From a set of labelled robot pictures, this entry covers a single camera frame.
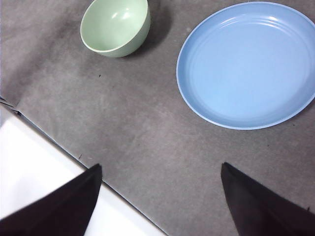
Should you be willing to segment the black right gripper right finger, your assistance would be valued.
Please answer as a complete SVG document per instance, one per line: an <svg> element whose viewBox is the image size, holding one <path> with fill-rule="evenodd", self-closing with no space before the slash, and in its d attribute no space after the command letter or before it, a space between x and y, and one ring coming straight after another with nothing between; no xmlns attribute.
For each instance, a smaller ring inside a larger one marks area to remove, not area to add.
<svg viewBox="0 0 315 236"><path fill-rule="evenodd" d="M225 199L241 236L313 236L315 215L239 171L221 165Z"/></svg>

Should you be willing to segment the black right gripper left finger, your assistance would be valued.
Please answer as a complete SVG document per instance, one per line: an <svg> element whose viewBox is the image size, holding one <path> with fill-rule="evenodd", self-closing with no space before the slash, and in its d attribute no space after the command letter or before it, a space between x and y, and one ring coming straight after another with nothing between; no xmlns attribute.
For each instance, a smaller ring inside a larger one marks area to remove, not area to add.
<svg viewBox="0 0 315 236"><path fill-rule="evenodd" d="M102 182L99 164L0 221L2 236L82 236Z"/></svg>

